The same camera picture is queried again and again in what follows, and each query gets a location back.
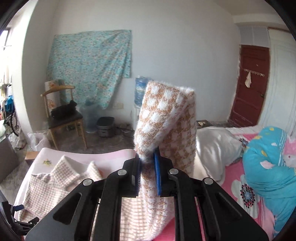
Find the beige white houndstooth coat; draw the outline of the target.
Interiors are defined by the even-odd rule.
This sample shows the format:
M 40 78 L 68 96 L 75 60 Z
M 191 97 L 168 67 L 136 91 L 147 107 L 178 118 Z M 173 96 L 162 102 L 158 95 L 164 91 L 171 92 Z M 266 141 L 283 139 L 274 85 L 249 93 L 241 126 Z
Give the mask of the beige white houndstooth coat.
M 145 89 L 137 128 L 135 151 L 142 161 L 139 196 L 124 198 L 121 240 L 153 240 L 174 217 L 173 199 L 157 195 L 152 152 L 191 174 L 196 152 L 195 92 L 151 81 Z

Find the black clothes on chair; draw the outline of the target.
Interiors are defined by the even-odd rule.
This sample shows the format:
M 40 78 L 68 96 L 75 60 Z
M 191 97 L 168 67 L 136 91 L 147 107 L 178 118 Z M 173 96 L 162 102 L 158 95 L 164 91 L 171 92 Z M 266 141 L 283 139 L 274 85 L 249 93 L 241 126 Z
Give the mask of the black clothes on chair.
M 73 116 L 76 112 L 77 103 L 71 100 L 66 105 L 61 105 L 51 111 L 51 117 L 55 120 L 63 120 Z

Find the pale pink bed sheet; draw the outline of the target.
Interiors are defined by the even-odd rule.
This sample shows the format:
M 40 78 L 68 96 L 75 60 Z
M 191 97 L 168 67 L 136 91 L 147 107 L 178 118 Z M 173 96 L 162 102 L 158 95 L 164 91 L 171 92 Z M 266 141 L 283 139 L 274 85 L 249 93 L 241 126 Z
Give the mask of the pale pink bed sheet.
M 120 169 L 135 157 L 132 149 L 105 154 L 77 154 L 43 148 L 36 156 L 21 184 L 15 205 L 24 208 L 14 215 L 28 222 L 42 219 L 84 179 L 98 181 Z

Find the white pillow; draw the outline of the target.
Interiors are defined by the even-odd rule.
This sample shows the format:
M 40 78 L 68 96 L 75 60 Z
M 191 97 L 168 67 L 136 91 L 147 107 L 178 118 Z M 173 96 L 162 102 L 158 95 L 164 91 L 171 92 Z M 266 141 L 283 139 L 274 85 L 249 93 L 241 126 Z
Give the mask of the white pillow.
M 210 177 L 223 184 L 226 167 L 241 156 L 242 143 L 225 128 L 207 127 L 196 132 L 196 157 L 193 177 Z

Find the dark grey cabinet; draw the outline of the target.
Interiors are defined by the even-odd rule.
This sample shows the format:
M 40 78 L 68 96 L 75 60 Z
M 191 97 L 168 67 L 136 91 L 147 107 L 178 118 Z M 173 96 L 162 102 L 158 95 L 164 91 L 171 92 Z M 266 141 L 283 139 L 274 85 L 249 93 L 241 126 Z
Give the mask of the dark grey cabinet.
M 0 182 L 19 165 L 18 156 L 6 135 L 1 137 L 0 146 Z

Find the small wooden stool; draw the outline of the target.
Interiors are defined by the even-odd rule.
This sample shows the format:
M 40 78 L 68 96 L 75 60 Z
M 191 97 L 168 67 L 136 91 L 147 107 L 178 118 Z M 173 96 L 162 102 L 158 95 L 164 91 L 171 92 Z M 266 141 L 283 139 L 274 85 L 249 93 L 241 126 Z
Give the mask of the small wooden stool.
M 38 151 L 27 151 L 25 155 L 25 162 L 31 166 L 38 154 Z

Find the turquoise quilt bundle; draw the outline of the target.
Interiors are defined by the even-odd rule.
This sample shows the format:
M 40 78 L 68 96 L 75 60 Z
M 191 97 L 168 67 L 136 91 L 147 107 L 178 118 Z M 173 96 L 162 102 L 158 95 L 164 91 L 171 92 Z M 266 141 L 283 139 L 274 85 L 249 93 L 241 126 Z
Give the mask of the turquoise quilt bundle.
M 242 157 L 248 185 L 274 216 L 274 237 L 295 209 L 295 167 L 284 161 L 286 141 L 284 130 L 267 126 L 248 143 Z

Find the white plastic bag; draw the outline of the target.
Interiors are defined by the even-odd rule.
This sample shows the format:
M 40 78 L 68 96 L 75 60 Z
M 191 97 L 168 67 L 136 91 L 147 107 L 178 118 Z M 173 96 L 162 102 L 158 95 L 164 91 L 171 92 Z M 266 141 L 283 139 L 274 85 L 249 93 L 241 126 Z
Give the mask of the white plastic bag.
M 50 148 L 51 144 L 44 133 L 28 133 L 30 148 L 33 151 L 40 151 L 43 148 Z

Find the wooden chair black seat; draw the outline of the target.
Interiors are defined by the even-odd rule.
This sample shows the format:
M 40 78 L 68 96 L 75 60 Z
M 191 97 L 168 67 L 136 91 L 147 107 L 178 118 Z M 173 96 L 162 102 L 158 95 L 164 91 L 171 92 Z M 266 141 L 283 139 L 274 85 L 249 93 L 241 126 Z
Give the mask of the wooden chair black seat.
M 74 101 L 74 97 L 73 97 L 74 89 L 75 89 L 75 86 L 72 86 L 72 85 L 59 85 L 59 86 L 52 87 L 49 90 L 45 91 L 43 94 L 41 94 L 41 97 L 43 97 L 43 100 L 45 103 L 48 129 L 51 134 L 54 146 L 57 150 L 58 150 L 58 145 L 55 138 L 55 131 L 71 125 L 75 126 L 77 135 L 81 134 L 85 148 L 86 149 L 88 148 L 85 131 L 84 131 L 84 125 L 83 125 L 83 116 L 76 109 L 77 103 Z M 71 97 L 70 102 L 68 104 L 58 106 L 52 111 L 50 111 L 48 107 L 47 96 L 49 94 L 64 91 L 64 90 L 70 90 L 70 97 Z

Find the white water dispenser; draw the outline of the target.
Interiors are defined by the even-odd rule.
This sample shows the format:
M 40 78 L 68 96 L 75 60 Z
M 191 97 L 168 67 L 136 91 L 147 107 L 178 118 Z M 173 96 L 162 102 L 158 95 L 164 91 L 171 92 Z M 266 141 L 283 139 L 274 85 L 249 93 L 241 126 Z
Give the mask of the white water dispenser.
M 137 122 L 139 120 L 139 113 L 140 113 L 140 107 L 134 104 L 132 107 L 132 111 L 131 111 L 132 129 L 134 131 L 137 128 Z

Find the bicycle wheel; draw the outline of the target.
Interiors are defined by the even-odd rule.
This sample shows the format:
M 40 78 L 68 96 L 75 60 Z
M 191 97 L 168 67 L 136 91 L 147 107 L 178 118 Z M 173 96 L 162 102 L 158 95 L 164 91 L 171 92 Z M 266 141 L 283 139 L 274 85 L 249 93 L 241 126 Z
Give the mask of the bicycle wheel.
M 13 133 L 16 137 L 19 137 L 20 127 L 16 112 L 10 113 L 5 117 L 4 126 L 6 127 L 6 132 L 8 135 Z

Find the blue water bottle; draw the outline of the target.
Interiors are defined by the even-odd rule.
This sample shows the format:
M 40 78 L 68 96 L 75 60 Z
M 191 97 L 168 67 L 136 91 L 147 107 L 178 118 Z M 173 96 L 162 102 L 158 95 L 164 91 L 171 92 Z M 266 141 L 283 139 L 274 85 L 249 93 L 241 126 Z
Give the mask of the blue water bottle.
M 143 77 L 139 75 L 135 78 L 134 104 L 138 108 L 142 106 L 142 100 L 145 94 L 145 89 L 150 80 L 151 79 L 149 77 Z

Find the dark red door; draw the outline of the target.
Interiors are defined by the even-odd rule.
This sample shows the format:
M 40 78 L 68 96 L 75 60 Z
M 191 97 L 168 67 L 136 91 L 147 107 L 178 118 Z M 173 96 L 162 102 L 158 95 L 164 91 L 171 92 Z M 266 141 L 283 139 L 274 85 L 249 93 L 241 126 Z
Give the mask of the dark red door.
M 229 122 L 235 127 L 258 123 L 267 90 L 269 48 L 241 45 L 239 77 Z

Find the teal floral wall cloth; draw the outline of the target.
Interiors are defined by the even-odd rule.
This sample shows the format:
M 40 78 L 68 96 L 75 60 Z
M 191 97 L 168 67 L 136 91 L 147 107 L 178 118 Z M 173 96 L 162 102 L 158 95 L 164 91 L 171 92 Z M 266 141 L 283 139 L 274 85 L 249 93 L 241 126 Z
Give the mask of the teal floral wall cloth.
M 123 78 L 130 78 L 132 32 L 89 31 L 56 35 L 47 66 L 47 80 L 73 85 L 74 100 L 107 109 Z

